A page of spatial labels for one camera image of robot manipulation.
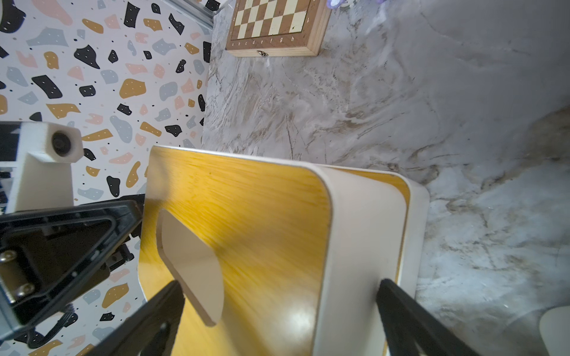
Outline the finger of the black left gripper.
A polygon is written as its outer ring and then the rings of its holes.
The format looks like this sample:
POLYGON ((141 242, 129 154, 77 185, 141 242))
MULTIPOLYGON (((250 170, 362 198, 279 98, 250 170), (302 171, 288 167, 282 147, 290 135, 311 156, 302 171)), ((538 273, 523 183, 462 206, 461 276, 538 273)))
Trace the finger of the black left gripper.
POLYGON ((133 259, 144 203, 118 199, 1 216, 1 340, 47 343, 73 302, 133 259))

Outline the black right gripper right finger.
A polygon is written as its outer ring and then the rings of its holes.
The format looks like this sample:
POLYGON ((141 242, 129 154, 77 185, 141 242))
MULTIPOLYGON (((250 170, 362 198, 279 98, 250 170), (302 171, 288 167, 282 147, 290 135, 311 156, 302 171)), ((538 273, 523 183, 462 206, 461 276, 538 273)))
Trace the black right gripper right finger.
POLYGON ((376 304, 390 354, 476 354, 392 280, 381 281, 376 304))

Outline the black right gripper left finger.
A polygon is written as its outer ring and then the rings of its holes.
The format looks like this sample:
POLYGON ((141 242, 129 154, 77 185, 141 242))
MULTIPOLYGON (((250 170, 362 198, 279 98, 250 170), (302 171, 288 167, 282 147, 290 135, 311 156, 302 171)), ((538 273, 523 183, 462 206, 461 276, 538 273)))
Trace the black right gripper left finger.
POLYGON ((181 285, 170 282, 88 354, 172 354, 184 304, 181 285))

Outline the yellow lid tissue box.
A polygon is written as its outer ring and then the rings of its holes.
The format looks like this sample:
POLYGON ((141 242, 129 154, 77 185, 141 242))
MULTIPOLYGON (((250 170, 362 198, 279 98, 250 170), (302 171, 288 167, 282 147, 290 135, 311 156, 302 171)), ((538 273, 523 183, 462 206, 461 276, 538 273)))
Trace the yellow lid tissue box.
POLYGON ((175 355, 385 355, 411 190, 392 174, 156 146, 139 276, 186 305, 175 355))
POLYGON ((376 305, 382 280, 416 293, 429 193, 387 171, 327 167, 332 226, 313 351, 387 355, 376 305))

